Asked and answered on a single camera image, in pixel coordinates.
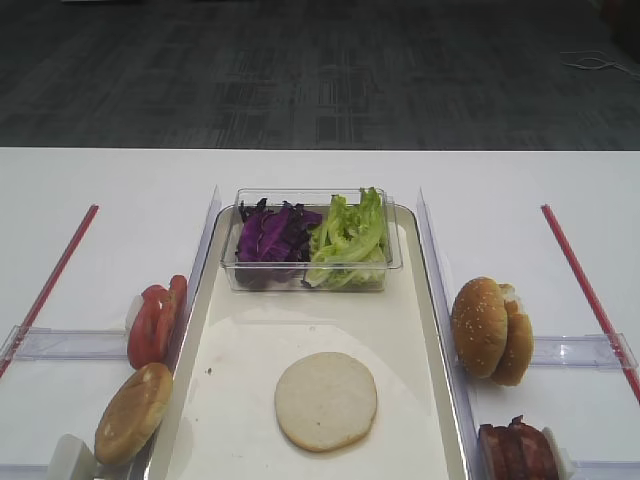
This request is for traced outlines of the silver metal tray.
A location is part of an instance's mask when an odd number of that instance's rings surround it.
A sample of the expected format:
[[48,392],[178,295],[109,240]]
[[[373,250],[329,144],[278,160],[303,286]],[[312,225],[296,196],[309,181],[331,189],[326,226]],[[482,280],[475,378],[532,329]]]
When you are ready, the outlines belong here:
[[[132,479],[464,479],[438,327],[412,212],[397,220],[403,266],[381,292],[237,292],[220,257],[233,211],[215,223],[166,417]],[[311,453],[278,427],[282,372],[320,351],[374,376],[378,411],[354,445]]]

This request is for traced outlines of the purple cabbage leaves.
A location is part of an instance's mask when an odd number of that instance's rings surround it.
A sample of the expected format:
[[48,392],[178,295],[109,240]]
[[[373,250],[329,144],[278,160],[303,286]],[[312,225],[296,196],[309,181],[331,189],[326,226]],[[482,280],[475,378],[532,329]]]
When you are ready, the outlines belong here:
[[311,260],[311,233],[322,215],[301,203],[282,203],[279,210],[261,199],[254,205],[241,202],[238,211],[243,227],[236,246],[235,280],[242,290],[300,290],[305,287],[300,270],[276,268],[276,263]]

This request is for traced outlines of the lower left clear cross rail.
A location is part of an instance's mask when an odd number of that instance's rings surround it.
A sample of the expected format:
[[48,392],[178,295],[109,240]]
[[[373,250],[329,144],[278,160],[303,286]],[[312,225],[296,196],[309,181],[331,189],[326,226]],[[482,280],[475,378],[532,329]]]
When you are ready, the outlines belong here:
[[46,465],[1,464],[0,480],[46,480]]

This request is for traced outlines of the right red strip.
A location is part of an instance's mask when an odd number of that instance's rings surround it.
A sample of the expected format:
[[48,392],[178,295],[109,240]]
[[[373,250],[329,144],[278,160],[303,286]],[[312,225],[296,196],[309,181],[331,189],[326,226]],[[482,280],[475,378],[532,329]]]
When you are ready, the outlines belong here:
[[560,223],[558,222],[551,206],[544,204],[540,207],[560,249],[562,250],[589,306],[598,321],[602,332],[606,335],[616,355],[626,380],[636,398],[639,400],[639,376],[636,368],[632,366],[630,350],[623,346],[621,335],[615,330],[613,324],[609,320],[595,290],[593,289],[586,273],[584,272],[573,248],[570,245]]

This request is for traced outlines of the upper right clear cross rail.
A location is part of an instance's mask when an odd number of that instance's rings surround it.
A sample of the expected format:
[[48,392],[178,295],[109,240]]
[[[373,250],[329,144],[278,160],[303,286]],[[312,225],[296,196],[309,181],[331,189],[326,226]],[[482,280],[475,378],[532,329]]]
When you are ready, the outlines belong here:
[[638,361],[619,333],[537,336],[530,366],[633,371]]

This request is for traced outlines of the clear plastic salad container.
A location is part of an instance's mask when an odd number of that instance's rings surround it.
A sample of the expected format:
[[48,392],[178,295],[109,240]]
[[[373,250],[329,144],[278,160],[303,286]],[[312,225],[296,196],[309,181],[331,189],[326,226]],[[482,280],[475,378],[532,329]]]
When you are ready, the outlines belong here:
[[403,265],[395,203],[376,187],[244,188],[220,258],[244,291],[381,291]]

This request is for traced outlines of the sesame bun top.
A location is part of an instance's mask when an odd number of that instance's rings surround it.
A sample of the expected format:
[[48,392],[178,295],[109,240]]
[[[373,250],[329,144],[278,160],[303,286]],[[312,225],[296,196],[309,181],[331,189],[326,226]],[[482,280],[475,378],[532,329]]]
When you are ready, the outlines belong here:
[[477,378],[496,370],[507,341],[508,314],[498,283],[474,278],[460,289],[453,303],[451,327],[458,359]]

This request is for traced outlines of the white pusher block left bun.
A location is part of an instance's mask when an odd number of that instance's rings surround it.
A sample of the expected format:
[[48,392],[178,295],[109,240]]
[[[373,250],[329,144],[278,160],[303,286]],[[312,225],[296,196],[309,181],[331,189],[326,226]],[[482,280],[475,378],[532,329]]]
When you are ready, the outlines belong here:
[[62,435],[46,470],[47,480],[92,480],[98,473],[98,462],[80,438]]

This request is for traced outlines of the clear long rail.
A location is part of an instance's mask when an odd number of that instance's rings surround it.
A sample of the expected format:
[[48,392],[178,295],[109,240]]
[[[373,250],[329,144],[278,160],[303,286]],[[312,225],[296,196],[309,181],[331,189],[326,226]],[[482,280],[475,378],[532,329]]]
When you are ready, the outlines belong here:
[[450,325],[447,289],[443,281],[432,218],[422,189],[418,191],[416,210],[463,478],[486,479],[484,459],[478,443],[478,430],[469,398],[467,375],[457,360]]
[[172,374],[175,374],[184,348],[187,330],[191,321],[195,299],[202,280],[204,268],[210,250],[211,239],[214,234],[216,220],[221,209],[219,186],[213,190],[211,201],[207,210],[205,223],[199,240],[194,262],[187,282],[187,291],[184,306],[180,316],[176,320],[172,340],[170,342],[166,359],[167,366]]

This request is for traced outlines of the toasted bun half left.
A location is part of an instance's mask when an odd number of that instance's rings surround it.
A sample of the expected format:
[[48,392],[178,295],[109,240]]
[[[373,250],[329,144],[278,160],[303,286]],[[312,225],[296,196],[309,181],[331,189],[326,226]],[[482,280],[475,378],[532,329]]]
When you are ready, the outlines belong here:
[[120,466],[131,461],[161,423],[172,389],[172,374],[162,363],[149,363],[132,374],[110,400],[96,429],[98,462]]

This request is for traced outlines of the white pusher block patties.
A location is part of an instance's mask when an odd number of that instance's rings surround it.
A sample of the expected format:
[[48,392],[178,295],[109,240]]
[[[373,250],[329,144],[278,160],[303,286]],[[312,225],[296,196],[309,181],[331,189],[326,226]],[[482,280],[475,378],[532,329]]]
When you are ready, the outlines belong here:
[[542,429],[542,434],[549,443],[558,472],[558,478],[560,480],[572,479],[576,473],[576,470],[569,457],[568,451],[564,448],[559,447],[555,435],[549,427],[544,427]]

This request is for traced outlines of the white bun bottom on tray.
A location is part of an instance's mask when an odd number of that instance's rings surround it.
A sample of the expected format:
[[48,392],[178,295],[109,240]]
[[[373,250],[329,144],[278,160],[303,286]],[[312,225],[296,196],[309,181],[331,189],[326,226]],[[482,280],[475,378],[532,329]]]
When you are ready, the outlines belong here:
[[329,452],[367,436],[378,408],[374,377],[341,352],[303,357],[282,373],[274,392],[281,431],[296,446]]

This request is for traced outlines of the red tomato slice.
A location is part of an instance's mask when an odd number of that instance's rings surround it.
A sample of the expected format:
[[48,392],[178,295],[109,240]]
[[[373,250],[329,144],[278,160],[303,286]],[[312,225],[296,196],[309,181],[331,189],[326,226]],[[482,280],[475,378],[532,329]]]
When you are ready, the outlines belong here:
[[181,315],[187,293],[187,280],[174,275],[168,289],[160,293],[160,312],[156,324],[155,350],[159,361],[164,361],[177,318]]
[[130,329],[127,345],[129,363],[136,370],[149,363],[164,361],[167,332],[160,325],[160,314],[167,294],[168,291],[160,285],[152,285],[142,293],[142,306]]

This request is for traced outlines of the lower right clear cross rail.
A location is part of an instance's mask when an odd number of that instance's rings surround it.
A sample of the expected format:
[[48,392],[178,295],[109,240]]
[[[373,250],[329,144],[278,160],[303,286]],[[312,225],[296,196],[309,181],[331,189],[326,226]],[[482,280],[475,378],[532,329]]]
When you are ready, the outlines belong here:
[[638,461],[574,461],[571,480],[640,480]]

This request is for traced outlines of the red strip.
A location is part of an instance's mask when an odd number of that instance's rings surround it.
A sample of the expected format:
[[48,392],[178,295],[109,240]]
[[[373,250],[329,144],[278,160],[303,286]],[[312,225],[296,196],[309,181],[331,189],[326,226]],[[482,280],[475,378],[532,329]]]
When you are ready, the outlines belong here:
[[86,214],[84,215],[82,221],[76,228],[73,236],[68,242],[66,248],[63,253],[59,257],[57,263],[55,264],[53,270],[49,274],[46,282],[41,288],[38,296],[34,300],[31,308],[27,312],[23,321],[14,328],[14,332],[11,333],[1,349],[1,372],[0,376],[3,377],[9,366],[11,365],[18,348],[21,346],[23,341],[25,340],[27,334],[30,332],[31,327],[33,326],[35,320],[37,319],[40,311],[44,307],[46,301],[48,300],[52,290],[54,289],[59,277],[64,271],[66,265],[71,259],[72,255],[76,251],[80,242],[82,241],[84,235],[89,229],[92,221],[94,220],[97,212],[99,211],[99,206],[97,204],[92,204]]
[[636,398],[639,400],[639,376],[636,368],[632,366],[630,350],[623,346],[621,335],[615,330],[613,324],[609,320],[595,290],[593,289],[586,273],[584,272],[573,248],[570,245],[560,223],[558,222],[551,206],[544,204],[540,207],[560,249],[562,250],[589,306],[598,321],[602,332],[606,335],[616,355],[626,380]]

